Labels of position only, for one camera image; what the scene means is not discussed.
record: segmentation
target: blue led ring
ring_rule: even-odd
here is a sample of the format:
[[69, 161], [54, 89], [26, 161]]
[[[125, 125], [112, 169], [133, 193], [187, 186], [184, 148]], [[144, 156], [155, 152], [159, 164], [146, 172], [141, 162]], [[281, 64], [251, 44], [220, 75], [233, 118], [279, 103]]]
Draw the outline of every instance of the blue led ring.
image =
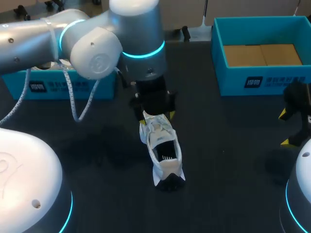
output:
[[70, 207], [70, 211], [69, 211], [67, 220], [66, 220], [65, 224], [63, 225], [63, 227], [62, 227], [62, 229], [60, 230], [59, 233], [62, 233], [64, 231], [64, 229], [66, 228], [66, 226], [67, 226], [67, 224], [69, 222], [69, 219], [70, 219], [70, 216], [71, 216], [71, 212], [72, 212], [72, 206], [73, 206], [73, 197], [72, 197], [72, 193], [71, 193], [71, 207]]
[[286, 197], [287, 207], [288, 207], [288, 209], [289, 209], [289, 211], [290, 211], [290, 213], [291, 213], [293, 219], [295, 220], [295, 222], [297, 223], [297, 225], [300, 227], [300, 229], [303, 230], [304, 233], [308, 233], [308, 232], [300, 225], [300, 223], [297, 221], [297, 219], [295, 218], [294, 214], [292, 213], [292, 210], [291, 210], [291, 208], [290, 208], [290, 205], [289, 205], [288, 199], [287, 199], [287, 186], [288, 186], [288, 182], [287, 182], [287, 184], [286, 184], [286, 191], [285, 191], [285, 197]]
[[131, 58], [137, 58], [137, 59], [151, 57], [151, 56], [157, 54], [158, 52], [160, 52], [164, 48], [164, 45], [165, 45], [165, 41], [163, 41], [162, 45], [157, 50], [155, 50], [151, 53], [148, 53], [148, 54], [144, 54], [144, 55], [131, 55], [131, 54], [128, 54], [126, 52], [123, 52], [123, 54], [125, 56], [131, 57]]
[[70, 28], [72, 27], [73, 25], [77, 24], [77, 23], [80, 23], [80, 22], [83, 22], [85, 21], [85, 19], [79, 19], [79, 20], [76, 20], [76, 21], [73, 21], [72, 23], [68, 24], [62, 31], [62, 33], [60, 34], [60, 37], [59, 37], [59, 48], [61, 51], [63, 51], [62, 49], [62, 40], [63, 40], [63, 36], [65, 34], [65, 32]]

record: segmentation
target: black tabletop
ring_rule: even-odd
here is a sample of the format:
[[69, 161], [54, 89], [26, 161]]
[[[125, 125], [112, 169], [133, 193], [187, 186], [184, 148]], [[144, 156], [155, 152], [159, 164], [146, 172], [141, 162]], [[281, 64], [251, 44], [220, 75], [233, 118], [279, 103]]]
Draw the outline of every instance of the black tabletop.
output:
[[[54, 149], [79, 233], [280, 232], [279, 203], [299, 149], [279, 144], [298, 130], [299, 118], [279, 122], [282, 96], [220, 97], [210, 43], [168, 43], [166, 50], [167, 83], [178, 91], [172, 124], [183, 155], [182, 190], [154, 188], [128, 106], [133, 91], [120, 82], [115, 99], [94, 101], [82, 123], [72, 119], [69, 100], [25, 101], [3, 127]], [[0, 117], [14, 103], [1, 81]]]

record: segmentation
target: blue cardboard box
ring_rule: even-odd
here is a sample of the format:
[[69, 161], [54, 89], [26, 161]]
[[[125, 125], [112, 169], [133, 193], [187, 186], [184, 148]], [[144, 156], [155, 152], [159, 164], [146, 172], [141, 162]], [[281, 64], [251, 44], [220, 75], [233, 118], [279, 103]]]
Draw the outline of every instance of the blue cardboard box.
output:
[[[302, 66], [230, 67], [224, 46], [294, 44]], [[280, 95], [294, 80], [311, 83], [311, 24], [306, 17], [215, 18], [212, 59], [222, 96]]]
[[[82, 78], [75, 70], [68, 70], [76, 100], [87, 100], [95, 81]], [[2, 78], [13, 99], [18, 100], [25, 83], [26, 71], [3, 75]], [[111, 100], [114, 97], [116, 73], [102, 79], [94, 99]], [[26, 100], [68, 100], [69, 93], [61, 70], [32, 70], [25, 96]]]

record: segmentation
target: white sneaker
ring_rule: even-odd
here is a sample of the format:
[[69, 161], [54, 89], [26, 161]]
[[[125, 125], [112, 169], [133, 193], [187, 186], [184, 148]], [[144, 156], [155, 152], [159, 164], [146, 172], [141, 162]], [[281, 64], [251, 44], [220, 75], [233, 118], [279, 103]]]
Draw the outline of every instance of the white sneaker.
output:
[[146, 125], [140, 124], [139, 135], [154, 164], [153, 179], [156, 187], [172, 191], [183, 186], [182, 155], [176, 131], [164, 114], [152, 116], [143, 112]]

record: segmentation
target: cardboard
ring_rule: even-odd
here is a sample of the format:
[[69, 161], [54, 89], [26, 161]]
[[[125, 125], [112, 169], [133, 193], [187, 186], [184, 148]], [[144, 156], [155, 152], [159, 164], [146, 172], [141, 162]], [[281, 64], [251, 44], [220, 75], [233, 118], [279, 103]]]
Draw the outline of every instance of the cardboard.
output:
[[259, 45], [229, 45], [224, 46], [224, 50], [230, 67], [258, 67], [267, 65]]
[[293, 44], [261, 45], [268, 66], [301, 66], [302, 63]]

